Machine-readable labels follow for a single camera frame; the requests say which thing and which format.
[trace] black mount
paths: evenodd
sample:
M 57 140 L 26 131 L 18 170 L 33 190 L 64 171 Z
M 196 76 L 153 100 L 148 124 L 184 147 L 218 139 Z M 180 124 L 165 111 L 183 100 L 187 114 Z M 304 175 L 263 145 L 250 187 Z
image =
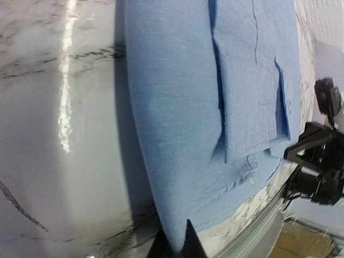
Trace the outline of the black mount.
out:
M 332 128 L 306 123 L 299 142 L 285 151 L 284 158 L 299 166 L 286 183 L 284 197 L 334 205 L 343 197 L 344 188 L 344 135 L 336 131 L 334 122 L 341 98 L 331 78 L 318 80 L 315 90 L 319 110 L 327 115 Z

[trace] white wall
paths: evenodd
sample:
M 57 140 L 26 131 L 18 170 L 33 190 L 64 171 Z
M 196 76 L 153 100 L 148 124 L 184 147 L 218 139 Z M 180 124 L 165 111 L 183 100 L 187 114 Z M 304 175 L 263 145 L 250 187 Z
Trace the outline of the white wall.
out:
M 334 84 L 344 91 L 344 53 L 338 47 L 316 42 L 316 77 L 332 77 Z M 325 116 L 320 114 L 317 101 L 314 101 L 313 120 L 324 123 Z
M 0 4 L 0 257 L 109 248 L 153 203 L 125 61 L 111 56 L 115 12 L 112 0 Z
M 341 49 L 316 42 L 316 77 L 332 77 L 334 84 L 344 91 L 344 54 Z M 313 120 L 323 123 L 325 117 L 320 114 L 317 102 L 314 102 Z M 340 200 L 334 207 L 319 206 L 309 200 L 297 199 L 292 202 L 291 212 L 313 220 L 330 230 L 344 235 L 344 202 Z

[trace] folded cloth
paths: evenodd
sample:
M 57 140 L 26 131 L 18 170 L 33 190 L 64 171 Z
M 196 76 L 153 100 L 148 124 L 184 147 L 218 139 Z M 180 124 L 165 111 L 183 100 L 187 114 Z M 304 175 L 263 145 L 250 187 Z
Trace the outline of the folded cloth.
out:
M 127 0 L 126 42 L 142 154 L 178 251 L 188 218 L 199 231 L 230 217 L 297 142 L 293 1 Z

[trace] fabric fold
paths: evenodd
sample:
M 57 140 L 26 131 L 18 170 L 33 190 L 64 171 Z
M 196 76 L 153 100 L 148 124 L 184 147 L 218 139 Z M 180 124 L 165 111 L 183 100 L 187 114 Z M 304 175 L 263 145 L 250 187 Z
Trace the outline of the fabric fold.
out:
M 288 136 L 279 138 L 285 130 L 282 126 L 279 133 L 276 121 L 282 119 L 279 123 L 283 124 L 298 119 L 299 106 L 293 106 L 285 119 L 280 116 L 282 110 L 275 113 L 283 106 L 277 103 L 282 101 L 278 97 L 281 94 L 292 105 L 299 101 L 295 94 L 299 85 L 291 85 L 299 78 L 292 1 L 255 0 L 255 14 L 252 2 L 248 9 L 247 0 L 242 7 L 239 0 L 213 2 L 215 9 L 210 13 L 208 0 L 126 1 L 128 79 L 135 125 L 157 211 L 176 252 L 183 246 L 187 219 L 197 231 L 214 226 L 266 186 L 281 165 L 281 159 L 272 156 L 269 148 L 290 143 Z M 260 11 L 266 6 L 271 13 Z M 267 31 L 275 28 L 275 23 L 261 21 L 278 20 L 281 13 L 287 16 L 283 33 L 290 45 L 287 50 L 292 52 L 290 62 L 283 59 L 279 39 L 268 41 L 272 36 L 266 32 L 256 41 L 257 27 Z M 249 29 L 244 26 L 247 21 L 252 21 Z M 218 65 L 213 42 L 218 44 Z M 283 92 L 275 58 L 283 71 L 286 69 Z M 256 86 L 249 81 L 250 76 L 257 80 Z M 246 102 L 250 92 L 254 96 Z M 272 120 L 272 111 L 264 106 L 269 106 L 271 99 L 271 106 L 275 106 Z M 259 119 L 254 124 L 247 119 L 255 107 L 252 103 L 259 107 Z M 266 125 L 273 130 L 264 132 L 263 141 L 251 138 L 243 146 L 243 138 L 235 130 L 245 128 L 244 121 L 247 135 L 255 126 L 262 132 Z M 288 123 L 288 127 L 291 132 L 298 130 L 297 123 Z M 228 156 L 228 144 L 235 141 Z

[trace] black object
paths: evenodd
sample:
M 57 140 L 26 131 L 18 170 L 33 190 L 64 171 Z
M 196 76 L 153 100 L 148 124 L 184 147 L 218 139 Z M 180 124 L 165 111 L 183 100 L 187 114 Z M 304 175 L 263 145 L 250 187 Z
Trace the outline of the black object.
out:
M 329 123 L 335 128 L 334 117 L 342 108 L 338 87 L 334 86 L 332 78 L 324 78 L 317 80 L 314 88 L 320 112 L 327 115 Z
M 343 134 L 318 123 L 307 123 L 299 142 L 288 148 L 284 157 L 299 164 L 289 178 L 288 196 L 298 192 L 322 205 L 334 205 L 340 200 L 344 188 Z
M 299 142 L 288 148 L 284 158 L 298 163 L 286 183 L 284 199 L 308 198 L 321 205 L 334 205 L 343 197 L 344 135 L 336 131 L 334 117 L 341 110 L 341 97 L 331 78 L 315 85 L 319 110 L 332 128 L 306 123 Z
M 180 253 L 173 253 L 163 229 L 160 229 L 147 258 L 207 258 L 207 256 L 191 221 L 188 220 L 185 243 Z

